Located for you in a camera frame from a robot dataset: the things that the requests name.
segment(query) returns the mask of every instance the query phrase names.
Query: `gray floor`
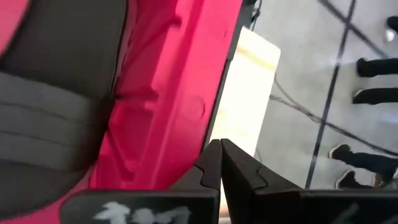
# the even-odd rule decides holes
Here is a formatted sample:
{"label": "gray floor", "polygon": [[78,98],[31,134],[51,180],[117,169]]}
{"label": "gray floor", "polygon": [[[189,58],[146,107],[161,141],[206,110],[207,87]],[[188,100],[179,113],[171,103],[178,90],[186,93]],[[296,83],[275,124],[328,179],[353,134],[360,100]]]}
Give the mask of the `gray floor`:
{"label": "gray floor", "polygon": [[[282,50],[277,79],[291,97],[322,116],[346,24],[328,10],[330,7],[317,0],[263,1],[255,32]],[[398,87],[398,75],[366,79],[356,76],[354,69],[355,61],[361,57],[374,59],[382,56],[372,49],[372,44],[388,56],[398,57],[398,40],[384,43],[384,21],[386,17],[398,14],[398,1],[328,2],[344,17],[349,16],[352,7],[351,24],[355,30],[348,29],[327,121],[398,152],[394,147],[398,146],[398,104],[351,104],[351,96],[358,89]],[[275,85],[272,94],[282,96]],[[329,128],[324,129],[322,137],[319,133],[319,124],[298,111],[270,101],[257,144],[259,157],[267,167],[301,187],[332,189],[335,180],[345,170],[352,169],[326,158],[333,146],[347,143],[355,152],[373,153],[364,144]],[[317,140],[318,156],[312,159]],[[312,161],[313,175],[308,178]],[[370,184],[372,173],[362,169],[356,171],[359,182]]]}

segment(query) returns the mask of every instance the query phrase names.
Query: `child car seat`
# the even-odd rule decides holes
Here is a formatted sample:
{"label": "child car seat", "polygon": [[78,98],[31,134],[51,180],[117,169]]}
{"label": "child car seat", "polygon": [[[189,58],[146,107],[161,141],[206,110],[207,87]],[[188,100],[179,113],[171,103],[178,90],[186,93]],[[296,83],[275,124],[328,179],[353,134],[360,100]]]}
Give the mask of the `child car seat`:
{"label": "child car seat", "polygon": [[0,220],[58,223],[87,187],[170,187],[203,147],[240,7],[0,0]]}
{"label": "child car seat", "polygon": [[0,58],[0,218],[54,202],[94,163],[126,12],[125,0],[26,4]]}

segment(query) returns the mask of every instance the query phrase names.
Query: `wire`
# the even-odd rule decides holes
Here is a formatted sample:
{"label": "wire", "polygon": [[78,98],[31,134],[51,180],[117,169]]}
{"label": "wire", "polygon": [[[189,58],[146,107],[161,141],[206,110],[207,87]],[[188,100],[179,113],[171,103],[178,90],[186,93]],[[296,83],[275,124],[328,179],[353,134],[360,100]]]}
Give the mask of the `wire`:
{"label": "wire", "polygon": [[344,135],[344,136],[347,136],[347,137],[349,137],[349,138],[351,138],[351,139],[357,140],[358,142],[360,142],[360,143],[362,143],[362,144],[365,144],[365,145],[369,146],[371,149],[373,149],[373,150],[375,150],[375,151],[377,151],[377,152],[382,152],[382,153],[385,153],[385,154],[388,154],[388,155],[391,155],[391,156],[396,156],[396,157],[398,157],[398,153],[393,152],[393,151],[388,150],[388,149],[384,149],[383,147],[377,146],[377,145],[375,145],[375,144],[373,144],[373,143],[370,143],[370,142],[368,142],[367,140],[365,140],[365,139],[363,139],[363,138],[360,138],[360,137],[354,135],[353,133],[351,133],[351,132],[349,132],[349,131],[347,131],[347,130],[345,130],[345,129],[343,129],[343,128],[340,128],[339,126],[337,126],[337,125],[335,125],[335,124],[333,124],[333,123],[330,123],[330,122],[324,120],[323,118],[321,118],[321,117],[315,115],[314,113],[312,113],[308,108],[304,107],[303,105],[301,105],[300,103],[298,103],[297,101],[295,101],[295,100],[283,89],[283,87],[282,87],[282,86],[280,85],[280,83],[278,82],[277,75],[275,75],[274,83],[276,84],[276,86],[278,87],[278,89],[282,92],[282,94],[283,94],[291,103],[289,103],[288,101],[285,101],[285,100],[283,100],[281,97],[275,96],[275,95],[271,95],[271,96],[269,97],[270,100],[273,100],[273,101],[282,103],[282,104],[284,104],[284,105],[286,105],[286,106],[289,106],[289,107],[291,107],[291,108],[293,108],[293,109],[295,109],[295,110],[297,110],[297,111],[303,113],[305,116],[309,117],[310,120],[312,120],[313,122],[318,123],[318,124],[323,123],[323,124],[325,124],[325,126],[328,126],[329,128],[331,128],[332,130],[336,131],[337,133],[340,133],[340,134],[342,134],[342,135]]}
{"label": "wire", "polygon": [[256,155],[256,153],[257,153],[257,156],[258,156],[258,158],[259,158],[259,162],[260,162],[260,163],[262,163],[262,159],[261,159],[260,151],[259,151],[259,149],[258,149],[258,148],[256,148],[256,150],[254,151],[254,155]]}
{"label": "wire", "polygon": [[257,19],[260,17],[260,15],[261,15],[261,6],[262,6],[262,0],[258,0],[259,1],[259,5],[258,5],[258,7],[254,10],[255,11],[255,13],[252,15],[252,17],[251,17],[251,24],[252,24],[252,27],[251,27],[251,30],[252,31],[254,31],[254,28],[255,28],[255,26],[256,26],[256,23],[257,23]]}

